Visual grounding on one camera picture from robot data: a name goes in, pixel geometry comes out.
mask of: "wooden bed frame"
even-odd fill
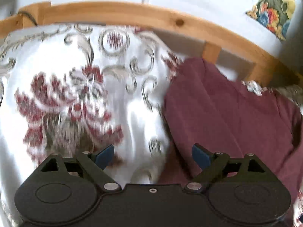
[[[301,76],[289,70],[278,59],[249,40],[223,28],[185,13],[144,4],[127,2],[80,2],[52,6],[51,2],[34,3],[19,11],[30,13],[38,25],[60,22],[105,23],[141,26],[176,32],[198,40],[204,40],[201,56],[216,63],[221,49],[254,63],[246,80],[255,80],[266,86],[274,73],[279,73],[292,83],[299,83]],[[10,32],[32,27],[34,24],[22,14],[0,21],[0,38]]]

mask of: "metal screw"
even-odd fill
[[[119,188],[119,185],[117,183],[106,183],[104,185],[104,189],[107,189],[107,190],[116,190]]]
[[[189,183],[187,188],[191,190],[199,190],[202,188],[202,185],[200,183]]]
[[[151,193],[156,193],[156,192],[157,192],[156,189],[149,189],[149,191],[150,191]]]

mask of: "fabric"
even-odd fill
[[[303,176],[302,116],[299,108],[278,92],[262,96],[231,82],[202,59],[185,60],[165,96],[164,116],[188,177],[201,170],[191,148],[199,143],[211,152],[231,157],[256,154],[290,191],[292,203]],[[180,167],[180,159],[174,164]],[[184,181],[182,170],[168,171],[161,183]]]
[[[269,29],[280,40],[286,40],[294,9],[294,0],[259,0],[246,14]]]
[[[127,26],[33,27],[0,51],[2,208],[50,154],[115,146],[105,172],[122,185],[156,183],[169,148],[160,107],[181,60],[152,32]]]
[[[264,91],[276,90],[281,95],[287,97],[290,101],[292,101],[295,105],[300,108],[300,112],[303,115],[303,89],[298,85],[290,85],[286,87],[278,87],[278,88],[262,88],[259,84],[255,81],[248,81],[242,82],[244,85],[247,86],[247,90],[250,92],[254,92],[256,95],[261,96]],[[301,184],[298,197],[294,203],[293,210],[293,226],[294,227],[301,227],[303,223],[299,220],[299,218],[303,215],[303,184]]]

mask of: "maroon cloth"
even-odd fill
[[[269,91],[257,96],[214,65],[192,58],[178,69],[164,116],[181,159],[170,154],[159,183],[184,185],[199,174],[191,156],[193,144],[199,143],[236,158],[256,154],[287,187],[292,202],[296,199],[303,176],[302,116],[284,96]]]

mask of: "patterned cushion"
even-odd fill
[[[50,154],[72,157],[110,144],[105,172],[156,183],[169,137],[163,96],[181,63],[152,32],[127,26],[51,25],[15,31],[0,51],[1,200]]]

